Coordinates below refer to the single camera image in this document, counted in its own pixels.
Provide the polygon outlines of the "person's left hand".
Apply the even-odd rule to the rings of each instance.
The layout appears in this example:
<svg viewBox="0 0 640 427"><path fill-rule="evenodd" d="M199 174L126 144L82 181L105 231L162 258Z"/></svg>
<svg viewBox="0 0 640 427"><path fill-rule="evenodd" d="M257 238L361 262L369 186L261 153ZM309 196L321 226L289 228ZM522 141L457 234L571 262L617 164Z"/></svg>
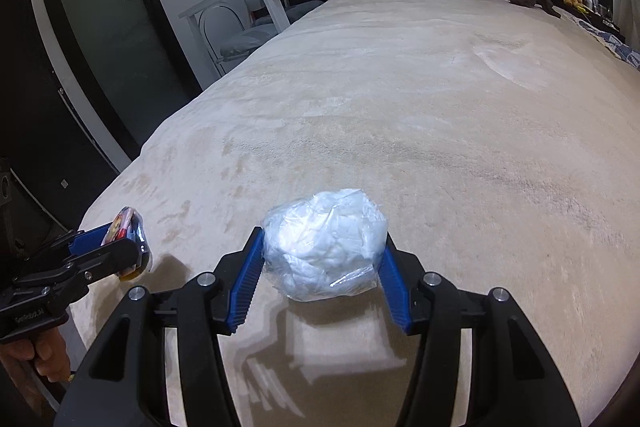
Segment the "person's left hand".
<svg viewBox="0 0 640 427"><path fill-rule="evenodd" d="M37 373L51 383L62 383L70 378L66 341L57 327L39 334L36 340L20 339L2 345L1 360L32 361Z"/></svg>

